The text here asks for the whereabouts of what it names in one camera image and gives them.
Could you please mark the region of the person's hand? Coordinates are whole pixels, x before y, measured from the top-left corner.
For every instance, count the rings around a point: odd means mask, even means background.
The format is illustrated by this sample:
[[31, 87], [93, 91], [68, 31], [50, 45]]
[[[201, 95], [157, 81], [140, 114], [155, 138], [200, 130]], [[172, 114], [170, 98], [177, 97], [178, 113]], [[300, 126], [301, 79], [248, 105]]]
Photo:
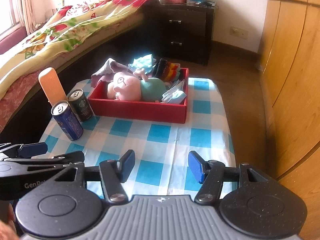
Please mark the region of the person's hand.
[[7, 222], [1, 222], [0, 238], [1, 240], [19, 240], [15, 228], [16, 217], [12, 205], [9, 203], [7, 208]]

